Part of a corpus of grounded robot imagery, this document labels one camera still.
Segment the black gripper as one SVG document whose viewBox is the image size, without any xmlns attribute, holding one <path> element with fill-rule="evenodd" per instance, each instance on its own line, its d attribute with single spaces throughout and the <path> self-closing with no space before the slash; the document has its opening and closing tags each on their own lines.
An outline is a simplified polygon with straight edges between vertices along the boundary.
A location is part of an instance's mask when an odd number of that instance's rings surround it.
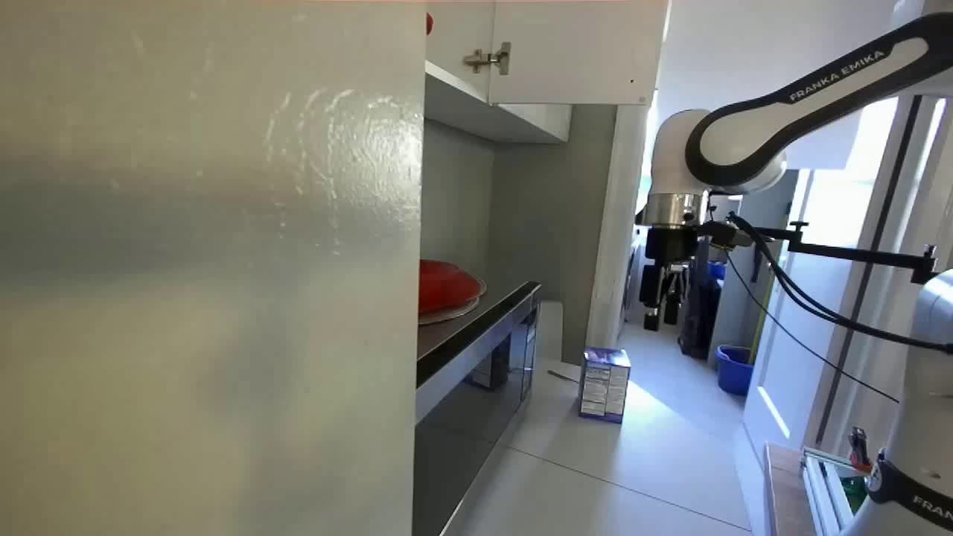
<svg viewBox="0 0 953 536">
<path fill-rule="evenodd" d="M 661 323 L 676 323 L 687 265 L 698 249 L 693 229 L 649 229 L 647 234 L 647 265 L 640 279 L 643 326 L 659 329 Z"/>
</svg>

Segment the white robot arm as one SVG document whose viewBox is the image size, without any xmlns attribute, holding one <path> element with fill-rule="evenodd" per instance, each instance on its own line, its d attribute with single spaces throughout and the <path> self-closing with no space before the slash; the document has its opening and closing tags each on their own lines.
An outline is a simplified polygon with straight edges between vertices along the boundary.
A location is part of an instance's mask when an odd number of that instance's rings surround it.
<svg viewBox="0 0 953 536">
<path fill-rule="evenodd" d="M 692 258 L 698 238 L 741 232 L 763 244 L 765 229 L 741 218 L 705 218 L 708 192 L 747 192 L 784 173 L 796 139 L 953 69 L 953 15 L 927 12 L 760 97 L 717 110 L 683 110 L 661 121 L 652 149 L 652 186 L 643 209 L 649 256 L 659 265 Z M 890 442 L 868 474 L 868 499 L 847 536 L 953 533 L 953 282 L 932 274 L 930 256 L 862 253 L 862 262 L 920 267 L 923 289 L 911 332 L 871 326 L 871 337 L 909 344 L 905 396 Z"/>
</svg>

